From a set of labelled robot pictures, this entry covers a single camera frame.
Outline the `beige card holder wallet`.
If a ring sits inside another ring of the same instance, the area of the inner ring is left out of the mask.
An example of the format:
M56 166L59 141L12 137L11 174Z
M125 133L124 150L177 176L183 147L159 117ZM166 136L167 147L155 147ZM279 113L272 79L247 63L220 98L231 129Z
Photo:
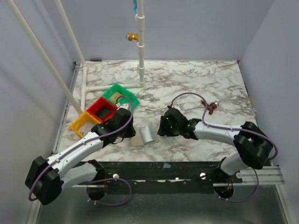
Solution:
M152 125L136 129L136 134L131 138L132 146L145 146L158 142L157 133Z

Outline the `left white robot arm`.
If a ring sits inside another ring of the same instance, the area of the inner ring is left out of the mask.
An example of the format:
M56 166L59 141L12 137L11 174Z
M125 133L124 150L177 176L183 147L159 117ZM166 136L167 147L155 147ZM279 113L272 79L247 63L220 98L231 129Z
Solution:
M92 153L112 144L117 138L135 136L133 109L119 107L107 122L95 125L86 136L66 150L45 159L35 158L30 166L25 185L28 199L42 205L53 202L63 189L80 183L99 184L106 176L97 161L80 162Z

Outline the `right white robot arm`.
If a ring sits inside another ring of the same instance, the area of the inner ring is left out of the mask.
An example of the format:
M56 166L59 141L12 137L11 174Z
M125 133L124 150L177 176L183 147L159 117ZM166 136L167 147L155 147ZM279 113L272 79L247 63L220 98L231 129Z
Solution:
M201 119L187 119L178 109L169 108L160 119L159 136L183 136L185 139L213 140L236 148L232 156L223 158L213 175L221 183L227 182L238 171L264 167L273 145L252 122L241 126L205 124Z

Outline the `yellow card in green bin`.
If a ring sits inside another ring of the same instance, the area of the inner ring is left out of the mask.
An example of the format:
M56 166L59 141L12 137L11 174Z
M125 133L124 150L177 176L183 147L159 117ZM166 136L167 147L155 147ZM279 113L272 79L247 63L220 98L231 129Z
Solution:
M122 94L119 93L119 92L115 92L111 97L110 97L110 100L113 101L113 102L116 102L117 98L119 96L121 96Z

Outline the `black object in red bin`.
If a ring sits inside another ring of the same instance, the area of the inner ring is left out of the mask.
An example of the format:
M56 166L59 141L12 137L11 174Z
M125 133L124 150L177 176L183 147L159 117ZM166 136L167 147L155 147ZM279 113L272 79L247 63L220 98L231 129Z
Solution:
M109 107L103 106L95 113L95 115L99 119L105 119L110 114L110 112L111 112L111 109Z

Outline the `red plastic bin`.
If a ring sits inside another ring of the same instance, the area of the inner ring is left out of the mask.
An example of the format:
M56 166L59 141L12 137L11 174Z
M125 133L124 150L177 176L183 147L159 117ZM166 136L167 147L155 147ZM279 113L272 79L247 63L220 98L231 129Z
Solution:
M87 112L98 123L105 123L113 117L116 112L116 105L112 104L104 97L100 97L95 103L93 103Z

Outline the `yellow plastic bin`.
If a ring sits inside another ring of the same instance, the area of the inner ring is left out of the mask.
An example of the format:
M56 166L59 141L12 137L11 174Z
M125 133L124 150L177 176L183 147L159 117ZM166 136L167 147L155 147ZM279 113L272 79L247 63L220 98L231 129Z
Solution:
M72 125L73 130L80 138L83 138L97 124L88 112L84 112Z

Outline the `orange knob on pipe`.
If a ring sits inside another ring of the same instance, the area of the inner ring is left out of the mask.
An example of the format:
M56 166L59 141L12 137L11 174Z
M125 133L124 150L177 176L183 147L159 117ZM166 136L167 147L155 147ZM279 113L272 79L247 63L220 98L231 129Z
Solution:
M133 34L133 33L127 33L127 35L126 35L126 39L128 40L128 41L139 41L139 36L138 36L138 33L136 33L136 34Z

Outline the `white slanted pole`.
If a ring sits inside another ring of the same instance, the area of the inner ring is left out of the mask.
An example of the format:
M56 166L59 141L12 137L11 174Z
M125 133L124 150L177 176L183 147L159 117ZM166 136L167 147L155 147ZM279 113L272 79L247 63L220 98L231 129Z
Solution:
M48 54L46 53L45 49L41 45L40 41L38 40L37 36L35 35L33 29L31 28L30 24L24 17L23 13L19 9L18 5L14 0L5 0L4 1L8 8L10 9L11 13L15 16L16 20L19 22L20 26L23 28L24 32L26 33L27 37L30 39L31 43L35 47L36 51L44 61L45 65L51 72L52 76L55 78L58 85L64 91L67 99L72 104L78 115L83 113L82 109L80 108L79 104L76 102L75 98L73 97L71 91L67 87L65 81L63 80L62 76L59 74L57 69L55 68L53 62L49 58Z

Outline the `black table front rail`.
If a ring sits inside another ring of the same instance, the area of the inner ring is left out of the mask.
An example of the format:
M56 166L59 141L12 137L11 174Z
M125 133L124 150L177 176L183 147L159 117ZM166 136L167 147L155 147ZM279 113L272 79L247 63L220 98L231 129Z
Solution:
M97 171L95 180L107 178L104 183L89 184L92 196L133 194L212 194L213 185L241 183L235 175L220 170L219 162L98 162L89 160Z

